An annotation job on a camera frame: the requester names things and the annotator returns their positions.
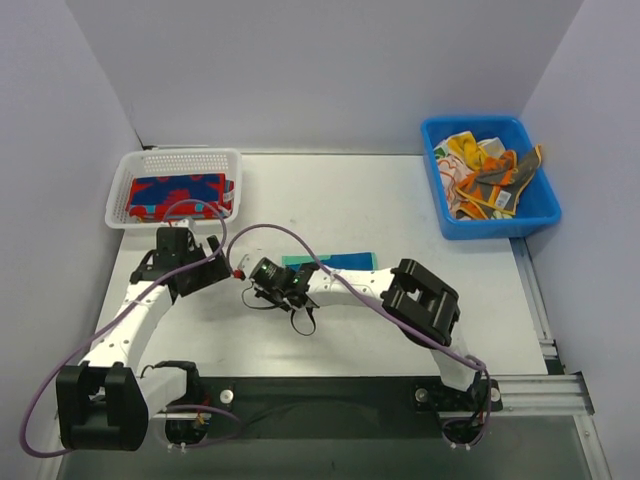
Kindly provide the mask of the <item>red blue tiger towel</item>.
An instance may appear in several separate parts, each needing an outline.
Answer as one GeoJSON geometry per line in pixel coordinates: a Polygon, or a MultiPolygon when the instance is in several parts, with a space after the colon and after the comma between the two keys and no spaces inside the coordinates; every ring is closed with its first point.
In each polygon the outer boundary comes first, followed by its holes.
{"type": "Polygon", "coordinates": [[[140,177],[132,182],[126,212],[143,222],[160,222],[176,203],[199,200],[228,218],[233,213],[234,197],[235,181],[224,173],[140,177]]]}

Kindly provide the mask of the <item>green teal towel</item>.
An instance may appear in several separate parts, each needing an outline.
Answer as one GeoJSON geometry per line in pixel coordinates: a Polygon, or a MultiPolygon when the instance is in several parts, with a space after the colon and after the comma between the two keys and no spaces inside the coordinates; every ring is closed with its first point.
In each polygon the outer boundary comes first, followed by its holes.
{"type": "MultiPolygon", "coordinates": [[[[356,252],[319,255],[318,259],[327,267],[346,270],[377,270],[378,261],[374,252],[356,252]]],[[[297,271],[301,265],[315,263],[309,255],[286,255],[281,257],[281,264],[297,271]]]]}

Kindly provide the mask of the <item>grey orange-edged towel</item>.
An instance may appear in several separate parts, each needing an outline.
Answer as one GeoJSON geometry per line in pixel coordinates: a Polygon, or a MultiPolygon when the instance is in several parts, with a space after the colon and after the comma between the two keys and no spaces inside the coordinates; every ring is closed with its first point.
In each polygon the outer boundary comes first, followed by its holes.
{"type": "Polygon", "coordinates": [[[459,202],[453,210],[454,217],[458,220],[513,218],[521,194],[541,164],[540,145],[535,145],[521,157],[513,150],[499,158],[488,157],[480,170],[456,185],[459,202]]]}

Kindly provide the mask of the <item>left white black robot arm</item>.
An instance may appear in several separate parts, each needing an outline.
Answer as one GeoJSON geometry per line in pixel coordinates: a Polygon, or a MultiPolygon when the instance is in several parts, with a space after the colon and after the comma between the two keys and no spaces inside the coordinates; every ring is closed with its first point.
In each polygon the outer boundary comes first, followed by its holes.
{"type": "Polygon", "coordinates": [[[197,242],[188,227],[161,227],[156,246],[129,277],[115,324],[76,365],[56,376],[59,429],[69,450],[137,450],[148,424],[166,408],[203,405],[206,393],[192,361],[140,362],[156,327],[180,298],[229,279],[215,235],[197,242]]]}

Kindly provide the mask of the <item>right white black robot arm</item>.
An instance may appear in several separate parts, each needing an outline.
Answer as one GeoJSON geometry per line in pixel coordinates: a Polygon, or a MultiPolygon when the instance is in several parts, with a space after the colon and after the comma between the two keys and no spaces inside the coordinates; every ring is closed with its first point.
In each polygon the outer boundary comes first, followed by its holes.
{"type": "Polygon", "coordinates": [[[285,311],[311,313],[333,306],[374,310],[431,351],[440,380],[450,389],[469,391],[483,371],[457,327],[458,293],[415,260],[380,270],[335,269],[315,262],[294,270],[264,257],[254,263],[249,278],[258,297],[285,311]]]}

